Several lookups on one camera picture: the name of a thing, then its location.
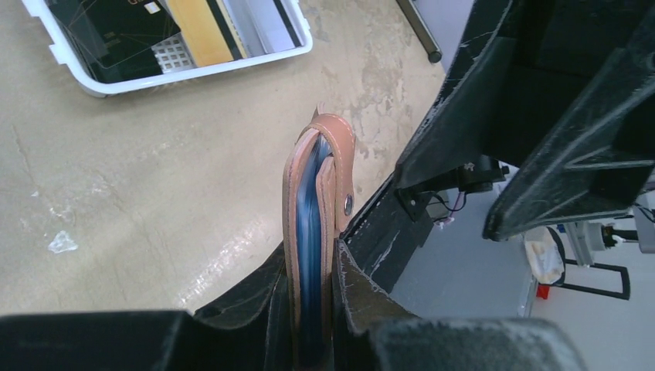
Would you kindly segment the tan leather card holder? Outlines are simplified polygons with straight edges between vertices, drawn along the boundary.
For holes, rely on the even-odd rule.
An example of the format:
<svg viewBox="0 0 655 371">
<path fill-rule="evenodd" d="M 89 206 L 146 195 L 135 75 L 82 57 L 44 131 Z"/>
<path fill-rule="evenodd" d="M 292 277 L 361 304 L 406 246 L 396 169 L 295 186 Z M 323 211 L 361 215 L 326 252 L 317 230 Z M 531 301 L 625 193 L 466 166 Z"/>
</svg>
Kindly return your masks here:
<svg viewBox="0 0 655 371">
<path fill-rule="evenodd" d="M 296 370 L 323 370 L 332 339 L 335 245 L 354 212 L 355 135 L 318 104 L 283 170 L 283 248 Z"/>
</svg>

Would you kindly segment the black VIP card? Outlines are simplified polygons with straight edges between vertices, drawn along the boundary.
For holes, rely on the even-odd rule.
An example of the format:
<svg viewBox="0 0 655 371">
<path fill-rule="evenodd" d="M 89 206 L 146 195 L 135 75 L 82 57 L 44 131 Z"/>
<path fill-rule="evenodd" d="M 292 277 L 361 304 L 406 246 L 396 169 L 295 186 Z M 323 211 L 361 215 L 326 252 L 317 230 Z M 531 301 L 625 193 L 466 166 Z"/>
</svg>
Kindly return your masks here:
<svg viewBox="0 0 655 371">
<path fill-rule="evenodd" d="M 48 1 L 91 76 L 119 83 L 162 74 L 152 47 L 180 33 L 160 1 Z"/>
</svg>

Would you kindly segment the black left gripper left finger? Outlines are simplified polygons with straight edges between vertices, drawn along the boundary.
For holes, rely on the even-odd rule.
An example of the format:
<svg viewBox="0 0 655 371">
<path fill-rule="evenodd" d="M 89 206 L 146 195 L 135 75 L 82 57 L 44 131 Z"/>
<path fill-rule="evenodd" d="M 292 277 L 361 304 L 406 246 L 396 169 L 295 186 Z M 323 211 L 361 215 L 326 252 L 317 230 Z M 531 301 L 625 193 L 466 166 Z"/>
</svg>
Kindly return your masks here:
<svg viewBox="0 0 655 371">
<path fill-rule="evenodd" d="M 7 315 L 3 370 L 289 370 L 282 247 L 194 313 L 184 310 Z"/>
</svg>

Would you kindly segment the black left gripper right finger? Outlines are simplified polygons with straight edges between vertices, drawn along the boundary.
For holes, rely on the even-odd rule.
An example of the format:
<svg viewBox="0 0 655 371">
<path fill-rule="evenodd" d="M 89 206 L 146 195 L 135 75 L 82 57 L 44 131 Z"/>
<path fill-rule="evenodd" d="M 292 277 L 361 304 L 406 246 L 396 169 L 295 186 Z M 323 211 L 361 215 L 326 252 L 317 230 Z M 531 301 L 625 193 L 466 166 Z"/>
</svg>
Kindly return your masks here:
<svg viewBox="0 0 655 371">
<path fill-rule="evenodd" d="M 393 301 L 339 240 L 333 260 L 336 370 L 585 370 L 568 336 L 529 318 L 420 318 Z"/>
</svg>

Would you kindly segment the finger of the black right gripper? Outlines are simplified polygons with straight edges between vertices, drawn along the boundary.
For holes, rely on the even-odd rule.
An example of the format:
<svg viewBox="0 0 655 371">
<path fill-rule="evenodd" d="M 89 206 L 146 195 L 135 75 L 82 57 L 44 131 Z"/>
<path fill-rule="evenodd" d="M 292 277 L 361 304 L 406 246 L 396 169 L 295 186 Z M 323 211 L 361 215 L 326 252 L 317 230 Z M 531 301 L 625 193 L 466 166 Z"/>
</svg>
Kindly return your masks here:
<svg viewBox="0 0 655 371">
<path fill-rule="evenodd" d="M 518 167 L 512 189 L 543 184 L 541 1 L 475 1 L 434 105 L 394 172 L 401 190 L 433 189 L 447 173 L 486 155 Z"/>
<path fill-rule="evenodd" d="M 625 214 L 654 168 L 653 128 L 654 13 L 647 11 L 489 209 L 484 238 Z"/>
</svg>

